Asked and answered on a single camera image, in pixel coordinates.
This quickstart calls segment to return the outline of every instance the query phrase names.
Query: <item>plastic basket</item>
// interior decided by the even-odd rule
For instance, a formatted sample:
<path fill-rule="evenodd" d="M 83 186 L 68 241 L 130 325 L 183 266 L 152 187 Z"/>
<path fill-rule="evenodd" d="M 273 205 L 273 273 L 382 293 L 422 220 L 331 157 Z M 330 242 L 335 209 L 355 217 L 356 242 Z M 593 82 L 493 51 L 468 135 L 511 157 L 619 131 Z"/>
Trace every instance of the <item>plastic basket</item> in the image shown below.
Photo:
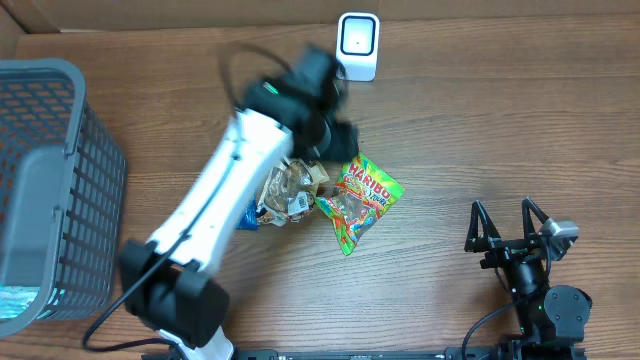
<path fill-rule="evenodd" d="M 0 61 L 0 337 L 110 300 L 127 163 L 58 59 Z"/>

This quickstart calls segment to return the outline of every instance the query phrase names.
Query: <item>wood grain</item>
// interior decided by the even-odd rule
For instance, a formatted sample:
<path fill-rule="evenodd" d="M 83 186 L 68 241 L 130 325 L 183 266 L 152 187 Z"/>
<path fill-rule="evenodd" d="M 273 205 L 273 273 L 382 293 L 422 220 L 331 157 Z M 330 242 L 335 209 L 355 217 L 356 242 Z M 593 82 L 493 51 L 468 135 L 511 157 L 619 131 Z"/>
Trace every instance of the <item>wood grain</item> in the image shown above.
<path fill-rule="evenodd" d="M 335 24 L 347 11 L 376 13 L 383 21 L 640 12 L 635 0 L 0 1 L 33 33 Z"/>
<path fill-rule="evenodd" d="M 385 22 L 378 78 L 351 84 L 344 116 L 361 148 L 406 187 L 350 257 L 315 213 L 284 228 L 238 232 L 218 281 L 234 307 L 240 347 L 281 351 L 428 350 L 459 345 L 507 301 L 481 256 L 463 252 L 473 200 L 503 236 L 521 235 L 532 196 L 570 216 L 581 238 L 554 265 L 553 284 L 595 302 L 591 359 L 640 358 L 640 16 Z M 228 105 L 215 72 L 228 42 L 293 60 L 306 42 L 335 46 L 333 25 L 171 30 L 21 38 L 21 58 L 62 57 L 87 78 L 89 102 L 125 148 L 131 174 L 123 239 L 145 239 L 179 203 L 219 140 Z M 271 67 L 238 58 L 237 82 Z M 336 179 L 337 165 L 328 166 Z M 88 355 L 90 320 L 35 324 L 0 357 Z M 501 318 L 473 344 L 517 331 Z M 152 335 L 119 311 L 96 343 Z"/>

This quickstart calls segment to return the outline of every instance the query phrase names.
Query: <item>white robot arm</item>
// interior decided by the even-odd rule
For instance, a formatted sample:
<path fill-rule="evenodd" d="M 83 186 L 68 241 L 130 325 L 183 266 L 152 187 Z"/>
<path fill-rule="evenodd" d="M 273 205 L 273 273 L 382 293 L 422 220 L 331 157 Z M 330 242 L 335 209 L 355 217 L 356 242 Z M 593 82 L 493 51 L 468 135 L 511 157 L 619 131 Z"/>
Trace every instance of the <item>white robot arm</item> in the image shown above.
<path fill-rule="evenodd" d="M 291 69 L 264 49 L 239 49 L 271 58 L 286 71 L 249 86 L 240 104 L 230 90 L 226 62 L 220 61 L 235 108 L 230 125 L 174 213 L 144 245 L 125 245 L 119 259 L 124 294 L 86 332 L 86 350 L 167 344 L 185 360 L 229 360 L 234 347 L 220 327 L 229 295 L 213 277 L 256 188 L 284 156 L 346 162 L 358 153 L 356 129 L 336 120 L 346 87 L 337 80 L 344 67 L 335 56 L 309 47 Z M 163 338 L 89 345 L 91 335 L 123 303 Z"/>
<path fill-rule="evenodd" d="M 170 259 L 181 265 L 195 260 L 201 264 L 201 271 L 215 276 L 236 224 L 255 196 L 255 189 L 271 167 L 290 155 L 292 149 L 291 131 L 277 121 L 253 110 L 236 113 L 235 121 L 229 125 L 196 183 L 148 241 L 157 242 L 156 252 L 165 253 L 180 238 L 181 231 L 198 218 L 188 234 L 189 240 L 181 244 Z M 231 170 L 223 179 L 226 169 Z M 216 188 L 217 194 L 207 204 Z M 178 344 L 188 360 L 229 360 L 233 355 L 234 347 L 221 327 L 205 346 L 194 349 L 168 331 L 159 330 L 159 333 Z"/>

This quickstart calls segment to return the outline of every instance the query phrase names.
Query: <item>gummy candy bag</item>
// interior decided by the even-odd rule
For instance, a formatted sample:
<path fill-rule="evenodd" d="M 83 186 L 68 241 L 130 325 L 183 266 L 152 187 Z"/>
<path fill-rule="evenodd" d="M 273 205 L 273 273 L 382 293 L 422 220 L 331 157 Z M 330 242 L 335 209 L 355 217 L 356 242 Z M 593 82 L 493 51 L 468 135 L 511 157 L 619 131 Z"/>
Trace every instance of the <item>gummy candy bag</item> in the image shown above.
<path fill-rule="evenodd" d="M 403 193 L 400 184 L 360 153 L 342 167 L 334 195 L 317 197 L 316 203 L 331 219 L 346 256 Z"/>

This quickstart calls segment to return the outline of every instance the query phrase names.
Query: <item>black cable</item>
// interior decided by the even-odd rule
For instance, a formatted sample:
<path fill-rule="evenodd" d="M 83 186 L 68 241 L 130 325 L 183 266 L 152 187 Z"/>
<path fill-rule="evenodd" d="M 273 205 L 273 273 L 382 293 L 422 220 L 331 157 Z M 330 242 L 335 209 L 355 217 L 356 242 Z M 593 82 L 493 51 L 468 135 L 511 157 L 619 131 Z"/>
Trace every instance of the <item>black cable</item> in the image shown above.
<path fill-rule="evenodd" d="M 243 51 L 249 51 L 249 52 L 260 54 L 262 56 L 265 56 L 277 62 L 282 67 L 284 67 L 285 70 L 291 71 L 288 63 L 286 63 L 284 60 L 272 54 L 266 49 L 262 49 L 255 45 L 249 45 L 249 44 L 237 44 L 236 46 L 237 46 L 236 50 L 239 49 Z M 100 353 L 100 352 L 118 351 L 122 349 L 142 346 L 142 345 L 164 344 L 164 345 L 168 345 L 171 349 L 175 349 L 182 359 L 186 359 L 186 355 L 184 354 L 182 349 L 180 349 L 180 346 L 176 342 L 168 339 L 163 339 L 163 338 L 142 339 L 142 340 L 130 341 L 122 344 L 105 346 L 105 347 L 91 346 L 89 345 L 89 339 L 96 332 L 96 330 L 98 330 L 98 328 L 109 318 L 109 316 L 111 316 L 116 311 L 116 309 L 118 309 L 118 307 L 120 307 L 120 305 L 122 305 L 126 301 L 126 299 L 129 298 L 129 296 L 131 296 L 133 292 L 138 290 L 138 288 L 140 288 L 140 286 L 142 286 L 153 274 L 155 274 L 161 267 L 165 266 L 166 262 L 169 261 L 169 258 L 178 249 L 178 247 L 184 241 L 189 239 L 190 237 L 189 233 L 191 231 L 191 228 L 197 223 L 200 216 L 204 213 L 205 209 L 209 206 L 213 198 L 217 195 L 218 191 L 220 190 L 222 185 L 225 183 L 225 181 L 229 177 L 229 174 L 233 169 L 234 162 L 240 160 L 240 147 L 242 144 L 242 126 L 240 125 L 240 122 L 238 121 L 237 116 L 235 116 L 235 113 L 237 112 L 237 109 L 239 107 L 239 103 L 233 93 L 231 76 L 229 75 L 229 60 L 231 59 L 232 55 L 234 55 L 235 53 L 237 53 L 237 51 L 227 54 L 227 56 L 224 56 L 224 57 L 221 56 L 218 62 L 219 64 L 218 69 L 220 71 L 222 83 L 224 85 L 225 92 L 227 93 L 227 97 L 229 98 L 229 101 L 231 102 L 233 107 L 232 111 L 234 116 L 232 117 L 232 121 L 236 127 L 237 139 L 239 139 L 239 141 L 235 142 L 236 145 L 234 146 L 234 150 L 231 153 L 231 162 L 227 166 L 225 172 L 220 178 L 220 181 L 216 185 L 215 189 L 213 190 L 213 192 L 211 193 L 207 201 L 204 203 L 202 208 L 200 208 L 200 210 L 198 211 L 196 216 L 193 218 L 193 220 L 189 223 L 189 225 L 181 232 L 181 235 L 178 238 L 178 240 L 176 240 L 176 242 L 171 246 L 171 248 L 167 252 L 162 254 L 162 256 L 158 259 L 158 261 L 149 270 L 147 270 L 147 272 L 144 273 L 144 275 L 142 275 L 140 279 L 138 279 L 138 281 L 136 281 L 135 284 L 133 284 L 133 286 L 131 286 L 124 294 L 122 294 L 102 315 L 100 315 L 96 319 L 96 321 L 93 322 L 93 324 L 91 324 L 89 329 L 87 329 L 84 336 L 82 337 L 82 347 L 86 351 Z"/>
<path fill-rule="evenodd" d="M 291 66 L 289 65 L 289 63 L 287 63 L 281 57 L 272 53 L 271 51 L 261 48 L 259 46 L 252 45 L 252 44 L 245 44 L 245 43 L 236 43 L 236 44 L 233 44 L 232 47 L 228 48 L 227 50 L 229 51 L 227 53 L 222 54 L 222 56 L 220 56 L 220 58 L 218 59 L 218 71 L 220 73 L 220 77 L 222 78 L 224 91 L 227 94 L 227 98 L 229 99 L 231 106 L 234 107 L 234 111 L 235 109 L 240 108 L 240 102 L 236 98 L 235 93 L 233 91 L 231 74 L 229 73 L 229 64 L 233 56 L 235 56 L 240 52 L 250 52 L 250 53 L 258 54 L 267 59 L 274 61 L 275 63 L 280 65 L 285 71 L 291 72 Z"/>
<path fill-rule="evenodd" d="M 478 322 L 476 322 L 471 329 L 469 329 L 469 331 L 467 332 L 467 335 L 465 335 L 464 340 L 462 340 L 462 346 L 460 348 L 460 354 L 462 355 L 462 360 L 467 360 L 467 345 L 469 344 L 469 340 L 471 339 L 471 335 L 473 335 L 473 333 L 478 330 L 478 328 L 480 328 L 480 326 L 484 325 L 486 322 L 488 322 L 489 320 L 501 315 L 502 313 L 504 313 L 505 311 L 511 309 L 512 307 L 517 307 L 520 306 L 521 304 L 523 304 L 525 301 L 529 301 L 532 297 L 534 297 L 535 295 L 538 294 L 538 292 L 540 292 L 542 289 L 544 289 L 544 286 L 546 284 L 549 283 L 549 276 L 551 275 L 551 254 L 549 253 L 549 247 L 547 245 L 547 242 L 544 238 L 540 239 L 540 244 L 542 244 L 544 253 L 545 253 L 545 260 L 547 263 L 547 268 L 545 270 L 545 275 L 544 278 L 545 280 L 542 282 L 542 284 L 540 284 L 540 286 L 538 286 L 534 291 L 530 292 L 527 296 L 522 297 L 510 304 L 507 304 L 503 307 L 501 307 L 500 309 L 491 312 L 489 314 L 487 314 L 486 316 L 484 316 L 482 319 L 478 320 Z"/>
<path fill-rule="evenodd" d="M 500 275 L 500 271 L 498 271 L 498 268 L 493 269 L 496 272 L 496 277 L 498 278 L 498 281 L 500 282 L 500 287 L 504 289 L 504 291 L 509 292 L 509 289 L 507 289 L 507 285 L 504 283 L 504 280 L 502 280 L 502 276 Z"/>
<path fill-rule="evenodd" d="M 347 68 L 345 68 L 344 64 L 339 60 L 338 60 L 338 71 L 340 72 L 342 79 L 344 79 L 342 81 L 342 85 L 344 87 L 343 88 L 344 93 L 341 94 L 340 91 L 338 90 L 338 95 L 341 95 L 343 99 L 346 99 L 347 96 L 349 96 L 349 81 L 347 81 Z"/>

